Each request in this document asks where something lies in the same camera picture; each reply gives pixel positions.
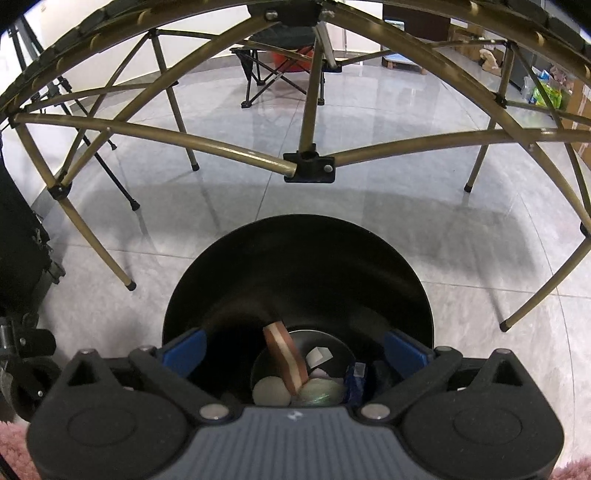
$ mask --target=white ball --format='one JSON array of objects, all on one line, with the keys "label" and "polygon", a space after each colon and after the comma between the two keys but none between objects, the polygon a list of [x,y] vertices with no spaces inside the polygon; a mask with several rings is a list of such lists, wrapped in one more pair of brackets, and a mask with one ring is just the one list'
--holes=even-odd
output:
[{"label": "white ball", "polygon": [[252,399],[259,407],[286,407],[291,394],[279,377],[261,378],[252,389]]}]

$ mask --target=blue package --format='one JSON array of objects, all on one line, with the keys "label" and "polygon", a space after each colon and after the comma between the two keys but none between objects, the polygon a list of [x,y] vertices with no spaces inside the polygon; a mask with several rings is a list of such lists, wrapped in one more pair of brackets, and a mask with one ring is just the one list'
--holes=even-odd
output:
[{"label": "blue package", "polygon": [[368,369],[365,364],[355,362],[350,365],[345,373],[345,403],[351,407],[360,407],[363,404],[363,391],[367,380]]}]

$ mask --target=black case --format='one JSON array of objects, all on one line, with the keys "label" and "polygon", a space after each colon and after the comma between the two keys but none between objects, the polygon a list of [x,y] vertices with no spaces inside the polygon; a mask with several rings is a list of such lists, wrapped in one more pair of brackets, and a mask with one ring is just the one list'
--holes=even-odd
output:
[{"label": "black case", "polygon": [[0,154],[0,308],[6,312],[33,309],[35,287],[51,266],[48,240]]}]

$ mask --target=pink rug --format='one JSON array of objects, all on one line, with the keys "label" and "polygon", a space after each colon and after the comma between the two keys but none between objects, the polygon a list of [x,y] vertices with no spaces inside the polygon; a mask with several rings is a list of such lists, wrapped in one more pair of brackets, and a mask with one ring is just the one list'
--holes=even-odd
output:
[{"label": "pink rug", "polygon": [[591,480],[591,457],[555,469],[550,480]]},{"label": "pink rug", "polygon": [[25,432],[24,426],[0,421],[0,453],[21,480],[41,480],[27,450]]},{"label": "pink rug", "polygon": [[[0,421],[0,453],[21,480],[41,480],[27,451],[25,432],[25,427]],[[591,480],[591,458],[557,468],[550,480]]]}]

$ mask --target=plastic bag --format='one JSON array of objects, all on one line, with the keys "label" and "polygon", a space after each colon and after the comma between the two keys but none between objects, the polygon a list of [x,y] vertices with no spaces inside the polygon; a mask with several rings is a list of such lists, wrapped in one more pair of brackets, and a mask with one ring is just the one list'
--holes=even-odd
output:
[{"label": "plastic bag", "polygon": [[[550,102],[552,102],[554,108],[560,107],[560,104],[562,103],[562,92],[560,90],[552,88],[549,85],[543,85],[543,87],[544,90],[546,90],[546,92],[548,93],[548,97],[550,98]],[[542,98],[542,95],[537,88],[534,90],[534,94],[532,95],[531,100],[531,103],[533,103],[534,105],[546,106],[546,103],[544,102],[544,99]]]},{"label": "plastic bag", "polygon": [[523,88],[521,89],[521,96],[526,102],[530,102],[531,96],[534,94],[535,83],[531,77],[526,76],[523,78]]}]

